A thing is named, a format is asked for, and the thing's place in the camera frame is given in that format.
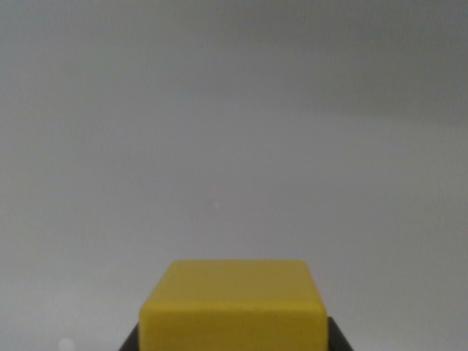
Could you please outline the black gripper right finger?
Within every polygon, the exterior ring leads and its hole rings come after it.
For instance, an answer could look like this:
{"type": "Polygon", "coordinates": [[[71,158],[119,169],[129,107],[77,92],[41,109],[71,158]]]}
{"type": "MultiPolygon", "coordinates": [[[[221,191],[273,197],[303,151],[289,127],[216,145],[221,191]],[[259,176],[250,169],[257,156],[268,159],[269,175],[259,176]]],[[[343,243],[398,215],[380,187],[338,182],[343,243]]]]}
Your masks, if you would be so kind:
{"type": "Polygon", "coordinates": [[[332,317],[328,317],[328,351],[353,351],[352,346],[332,317]]]}

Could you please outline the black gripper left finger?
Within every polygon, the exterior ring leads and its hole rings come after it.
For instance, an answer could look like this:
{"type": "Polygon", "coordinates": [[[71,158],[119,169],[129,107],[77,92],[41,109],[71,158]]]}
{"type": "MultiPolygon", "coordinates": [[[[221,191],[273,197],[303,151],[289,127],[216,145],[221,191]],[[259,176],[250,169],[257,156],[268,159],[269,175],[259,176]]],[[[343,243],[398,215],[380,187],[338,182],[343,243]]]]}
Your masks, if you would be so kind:
{"type": "Polygon", "coordinates": [[[136,325],[118,351],[139,351],[138,331],[139,328],[136,325]]]}

